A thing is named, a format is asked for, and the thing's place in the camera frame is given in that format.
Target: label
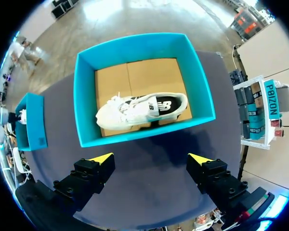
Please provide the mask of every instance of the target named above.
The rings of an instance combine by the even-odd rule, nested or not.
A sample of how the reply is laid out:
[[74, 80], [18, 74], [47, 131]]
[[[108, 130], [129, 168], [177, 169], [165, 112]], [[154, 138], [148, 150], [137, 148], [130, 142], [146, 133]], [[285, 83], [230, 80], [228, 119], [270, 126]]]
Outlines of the label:
[[277, 92], [274, 81], [271, 79], [264, 82], [265, 93], [268, 100], [269, 118], [280, 119]]
[[264, 130], [264, 128], [264, 126], [262, 126], [261, 128], [250, 128], [250, 133], [260, 133]]
[[262, 96], [261, 91], [256, 92], [255, 94], [253, 94], [254, 99], [257, 99], [257, 98], [259, 98], [260, 96]]

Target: cardboard box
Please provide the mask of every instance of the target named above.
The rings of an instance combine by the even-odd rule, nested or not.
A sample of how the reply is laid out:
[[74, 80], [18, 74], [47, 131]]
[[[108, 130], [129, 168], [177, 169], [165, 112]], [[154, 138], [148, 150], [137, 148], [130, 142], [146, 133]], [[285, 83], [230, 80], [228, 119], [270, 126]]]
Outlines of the cardboard box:
[[256, 107], [257, 108], [263, 107], [262, 92], [261, 92], [259, 83], [252, 84], [250, 88], [255, 99]]
[[[95, 72], [97, 108], [120, 92], [121, 97], [143, 96], [156, 92], [174, 92], [186, 94], [181, 72], [176, 59], [151, 59], [128, 64], [120, 64]], [[160, 125], [191, 119], [189, 106], [177, 120], [159, 121]], [[151, 123], [134, 126], [130, 130], [101, 129], [102, 136], [112, 136], [140, 128], [147, 128]]]

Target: cable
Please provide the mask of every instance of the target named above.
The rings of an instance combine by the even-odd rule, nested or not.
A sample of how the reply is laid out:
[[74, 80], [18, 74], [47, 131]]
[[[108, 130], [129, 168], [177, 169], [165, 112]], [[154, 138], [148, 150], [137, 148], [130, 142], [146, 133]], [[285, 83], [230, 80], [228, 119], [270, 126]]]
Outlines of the cable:
[[236, 44], [236, 45], [234, 45], [234, 46], [232, 47], [232, 61], [233, 61], [233, 64], [235, 65], [236, 70], [237, 70], [237, 67], [236, 67], [236, 63], [235, 63], [235, 59], [234, 59], [234, 57], [233, 57], [233, 54], [234, 54], [234, 52], [235, 52], [235, 47], [236, 47], [237, 45], [238, 45], [238, 44]]
[[241, 230], [244, 227], [246, 228], [248, 226], [255, 225], [257, 223], [260, 223], [260, 222], [266, 221], [266, 220], [269, 220], [269, 221], [273, 222], [273, 221], [276, 221], [277, 219], [276, 218], [259, 218], [257, 220], [249, 220], [249, 221], [242, 222], [239, 226], [233, 227], [230, 230], [231, 231], [239, 231], [239, 230]]

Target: stacked box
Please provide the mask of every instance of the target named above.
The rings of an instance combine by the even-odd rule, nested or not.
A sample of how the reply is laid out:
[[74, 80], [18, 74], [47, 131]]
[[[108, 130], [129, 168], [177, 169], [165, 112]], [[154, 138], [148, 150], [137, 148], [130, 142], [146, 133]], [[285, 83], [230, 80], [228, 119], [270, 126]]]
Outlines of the stacked box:
[[248, 117], [251, 123], [264, 119], [263, 108], [257, 108], [255, 103], [248, 104]]
[[265, 133], [265, 120], [250, 122], [250, 138], [259, 140]]

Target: new balance logo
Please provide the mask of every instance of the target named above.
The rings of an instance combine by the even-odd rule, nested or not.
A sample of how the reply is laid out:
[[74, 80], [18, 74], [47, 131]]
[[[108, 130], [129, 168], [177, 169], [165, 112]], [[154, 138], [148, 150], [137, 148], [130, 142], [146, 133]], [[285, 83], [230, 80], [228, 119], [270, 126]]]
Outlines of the new balance logo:
[[164, 101], [162, 102], [158, 102], [158, 109], [163, 112], [163, 111], [168, 111], [171, 107], [171, 101]]

